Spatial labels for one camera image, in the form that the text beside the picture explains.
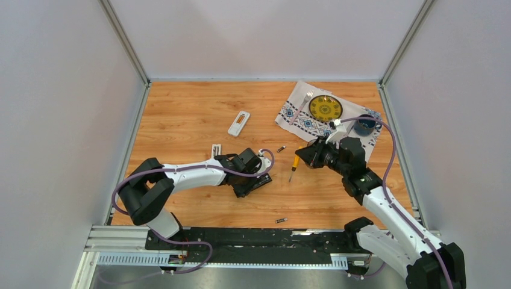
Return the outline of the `yellow handled screwdriver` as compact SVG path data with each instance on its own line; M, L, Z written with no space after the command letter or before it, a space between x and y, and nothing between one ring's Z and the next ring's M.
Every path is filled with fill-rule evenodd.
M292 168L291 168L291 173L290 173L290 176L289 176L289 179L288 179L288 182L291 182L292 181L292 178L293 178L293 175L294 173L296 172L297 168L298 168L298 165L299 165L299 161L300 161L300 157L297 155L297 154L294 154L294 159L293 159L293 163L292 163Z

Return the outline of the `black remote control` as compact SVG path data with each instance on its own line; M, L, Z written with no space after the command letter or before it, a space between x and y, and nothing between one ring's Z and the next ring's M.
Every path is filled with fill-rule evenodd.
M232 187L236 197L246 197L252 191L270 183L271 181L272 179L269 174L265 174L258 178L249 178L247 181L241 184L232 185Z

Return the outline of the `white remote with QR code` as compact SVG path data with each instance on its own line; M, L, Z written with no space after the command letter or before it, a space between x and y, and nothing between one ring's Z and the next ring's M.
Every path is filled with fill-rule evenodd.
M212 145L212 151L211 156L212 158L217 157L222 154L222 146L221 144L213 144Z

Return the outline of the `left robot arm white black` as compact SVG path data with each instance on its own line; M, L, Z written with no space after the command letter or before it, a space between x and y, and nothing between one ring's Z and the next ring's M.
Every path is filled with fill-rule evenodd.
M112 198L119 197L125 208L116 202L112 206L128 215L134 225L148 226L168 249L175 250L182 246L184 233L177 218L165 209L172 194L228 185L237 197L245 197L271 181L269 172L274 162L270 150L254 152L251 148L190 164L162 164L148 158L113 191Z

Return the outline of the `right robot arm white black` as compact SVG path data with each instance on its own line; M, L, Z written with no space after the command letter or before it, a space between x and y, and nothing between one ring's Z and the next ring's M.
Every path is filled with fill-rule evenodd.
M461 248L443 242L404 209L367 166L359 138L335 145L320 137L295 154L310 168L328 167L340 174L348 195L386 226L383 232L366 217L347 223L343 243L348 250L376 254L403 277L407 288L467 287Z

